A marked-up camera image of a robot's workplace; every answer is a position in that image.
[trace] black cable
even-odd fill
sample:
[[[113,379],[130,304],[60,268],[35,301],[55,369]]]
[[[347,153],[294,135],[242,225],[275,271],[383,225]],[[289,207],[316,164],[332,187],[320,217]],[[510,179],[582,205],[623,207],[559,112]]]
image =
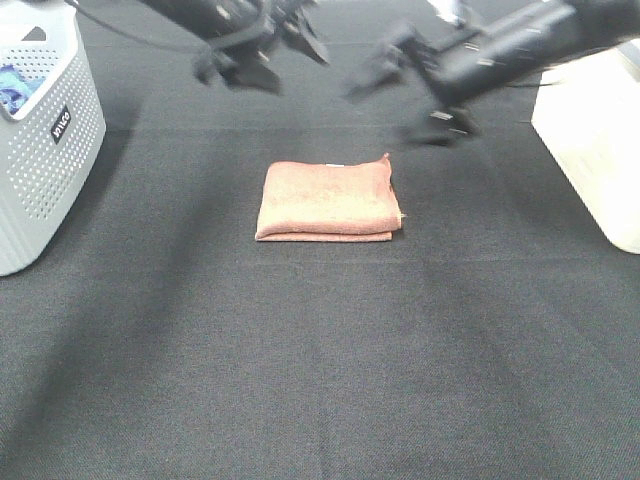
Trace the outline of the black cable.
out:
[[[137,35],[121,30],[120,28],[115,27],[110,23],[107,23],[101,20],[100,18],[96,17],[85,8],[81,7],[76,0],[64,0],[64,2],[72,6],[73,8],[75,8],[78,12],[80,12],[82,15],[87,17],[92,22],[122,37],[125,37],[129,40],[133,40],[134,42],[138,42],[143,45],[158,48],[160,50],[166,50],[169,52],[191,53],[191,54],[196,54],[200,52],[200,50],[196,48],[178,47],[176,45],[155,42],[153,40],[139,37]],[[229,48],[231,46],[244,43],[249,40],[253,40],[263,32],[263,27],[265,25],[265,22],[270,12],[271,12],[271,0],[264,0],[264,2],[262,3],[262,9],[260,11],[260,15],[258,16],[255,22],[253,22],[247,28],[244,28],[238,32],[229,33],[227,35],[223,35],[221,37],[212,39],[209,42],[207,42],[208,45],[214,50],[220,50],[223,48]]]
[[[508,88],[539,88],[539,87],[553,87],[554,85],[560,85],[562,82],[547,82],[547,83],[512,83],[507,85]]]
[[[132,33],[126,32],[124,30],[121,30],[118,27],[114,27],[110,23],[107,23],[107,22],[99,19],[98,17],[93,15],[91,12],[89,12],[85,8],[81,7],[78,4],[78,2],[76,2],[75,0],[64,0],[64,2],[66,4],[68,4],[68,5],[71,5],[73,8],[75,8],[82,15],[87,17],[92,22],[100,25],[102,28],[105,28],[105,29],[107,29],[107,30],[109,30],[109,31],[111,31],[113,33],[116,33],[116,34],[122,36],[122,37],[128,38],[129,40],[133,40],[134,42],[138,42],[138,43],[141,43],[143,45],[147,45],[149,47],[159,48],[160,50],[167,50],[167,51],[170,51],[170,52],[177,52],[177,53],[197,53],[198,52],[198,50],[195,49],[195,48],[177,47],[176,45],[172,45],[172,44],[168,44],[168,43],[155,42],[153,40],[148,40],[146,38],[139,37],[139,36],[134,35]]]

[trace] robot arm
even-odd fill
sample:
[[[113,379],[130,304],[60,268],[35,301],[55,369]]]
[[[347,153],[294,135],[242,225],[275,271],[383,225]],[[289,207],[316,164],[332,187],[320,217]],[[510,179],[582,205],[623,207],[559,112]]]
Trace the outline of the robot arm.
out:
[[[139,1],[206,42],[194,63],[196,77],[206,84],[219,74],[232,88],[279,93],[278,76],[264,64],[279,41],[328,63],[327,50],[305,17],[309,0]]]
[[[407,67],[418,73],[436,105],[406,132],[406,140],[449,144],[473,134],[465,102],[554,63],[640,36],[640,0],[537,1],[486,28],[461,21],[460,14],[451,17],[458,28],[440,44],[428,43],[409,22],[400,23],[348,81],[348,96],[357,100],[397,82]]]

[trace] gray basket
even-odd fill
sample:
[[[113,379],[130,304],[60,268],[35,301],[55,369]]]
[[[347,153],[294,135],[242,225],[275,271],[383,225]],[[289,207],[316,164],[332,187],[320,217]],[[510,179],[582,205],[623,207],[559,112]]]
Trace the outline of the gray basket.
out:
[[[0,275],[42,253],[104,138],[75,13],[63,1],[0,2],[0,64],[12,64],[29,80],[46,78],[14,115],[0,105]],[[23,39],[24,32],[31,35]]]

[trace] pink towel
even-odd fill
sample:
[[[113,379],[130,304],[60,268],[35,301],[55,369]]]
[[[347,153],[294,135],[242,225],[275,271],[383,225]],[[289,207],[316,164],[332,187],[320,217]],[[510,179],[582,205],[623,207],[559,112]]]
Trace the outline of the pink towel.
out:
[[[402,214],[389,154],[355,166],[276,162],[265,179],[256,240],[391,240]]]

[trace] white plastic basket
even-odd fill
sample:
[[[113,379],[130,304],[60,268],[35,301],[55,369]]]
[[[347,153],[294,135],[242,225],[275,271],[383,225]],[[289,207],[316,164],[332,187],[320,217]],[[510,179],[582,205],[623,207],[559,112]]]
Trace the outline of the white plastic basket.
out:
[[[0,1],[0,65],[12,64],[28,80],[45,77],[14,115],[0,105],[0,275],[42,253],[104,138],[75,14],[61,0]],[[34,27],[35,40],[23,37]]]

